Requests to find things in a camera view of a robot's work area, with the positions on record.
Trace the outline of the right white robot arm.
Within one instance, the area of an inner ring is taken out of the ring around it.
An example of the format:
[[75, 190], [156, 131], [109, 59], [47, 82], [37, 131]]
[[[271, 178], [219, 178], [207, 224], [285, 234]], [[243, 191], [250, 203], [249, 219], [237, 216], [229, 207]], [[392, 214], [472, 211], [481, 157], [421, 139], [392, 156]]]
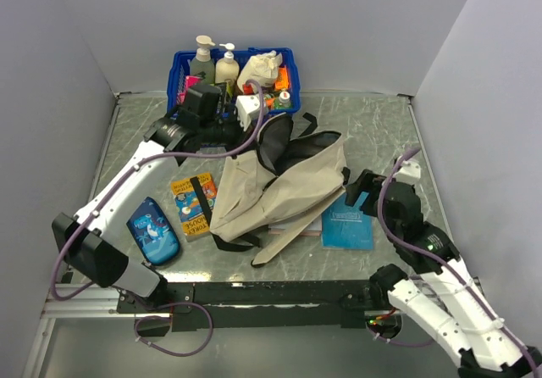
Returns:
[[370, 278], [371, 302], [407, 314], [445, 350], [460, 377], [538, 377], [540, 350], [525, 345], [505, 327], [452, 240], [423, 217], [414, 186], [387, 182], [364, 170], [346, 188], [347, 205], [354, 205], [363, 193], [367, 196], [361, 211], [382, 220], [402, 261], [441, 301], [434, 303], [404, 271], [389, 264]]

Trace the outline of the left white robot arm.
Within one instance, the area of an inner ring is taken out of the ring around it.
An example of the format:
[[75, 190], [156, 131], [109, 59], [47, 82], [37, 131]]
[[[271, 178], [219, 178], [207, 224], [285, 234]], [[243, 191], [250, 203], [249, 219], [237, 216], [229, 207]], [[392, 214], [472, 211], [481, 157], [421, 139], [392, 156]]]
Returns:
[[235, 112], [222, 115], [222, 100], [218, 86], [191, 86], [182, 104], [151, 124], [133, 156], [93, 200], [75, 214], [61, 213], [53, 220], [58, 256], [50, 293], [56, 300], [64, 300], [56, 290], [56, 280], [60, 265], [68, 264], [100, 287], [132, 292], [147, 311], [164, 307], [166, 279], [119, 251], [113, 240], [148, 195], [149, 187], [187, 158], [202, 158], [201, 147], [224, 145], [234, 154], [249, 145]]

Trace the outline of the white flower cover book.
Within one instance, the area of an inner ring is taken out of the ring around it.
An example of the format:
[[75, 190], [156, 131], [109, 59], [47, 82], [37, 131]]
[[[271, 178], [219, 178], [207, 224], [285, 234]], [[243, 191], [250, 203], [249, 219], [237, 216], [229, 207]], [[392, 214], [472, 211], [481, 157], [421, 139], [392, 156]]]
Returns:
[[[268, 226], [268, 233], [273, 235], [279, 235], [283, 231], [289, 229], [298, 217], [293, 217], [288, 220], [283, 220]], [[319, 215], [311, 223], [309, 223], [302, 231], [302, 236], [320, 236], [323, 230], [323, 223], [321, 216]]]

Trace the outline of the beige canvas backpack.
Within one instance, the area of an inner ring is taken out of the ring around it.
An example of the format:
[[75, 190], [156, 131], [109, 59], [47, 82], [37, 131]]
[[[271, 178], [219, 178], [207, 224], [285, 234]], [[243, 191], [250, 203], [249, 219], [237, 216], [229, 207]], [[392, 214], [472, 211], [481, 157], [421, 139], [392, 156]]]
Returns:
[[226, 158], [211, 209], [210, 235], [225, 252], [248, 251], [259, 244], [255, 230], [298, 217], [254, 257], [255, 267], [274, 259], [345, 191], [343, 134], [292, 132], [292, 117], [276, 115], [263, 124], [253, 147]]

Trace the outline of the blue paperback book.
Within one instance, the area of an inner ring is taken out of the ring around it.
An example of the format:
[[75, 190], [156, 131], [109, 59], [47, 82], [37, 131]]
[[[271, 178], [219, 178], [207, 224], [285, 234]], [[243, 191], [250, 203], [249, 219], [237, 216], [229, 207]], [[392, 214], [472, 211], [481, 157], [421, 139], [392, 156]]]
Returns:
[[346, 196], [341, 196], [323, 212], [323, 248], [373, 250], [372, 220], [360, 210], [367, 196], [363, 192], [353, 207], [346, 205]]

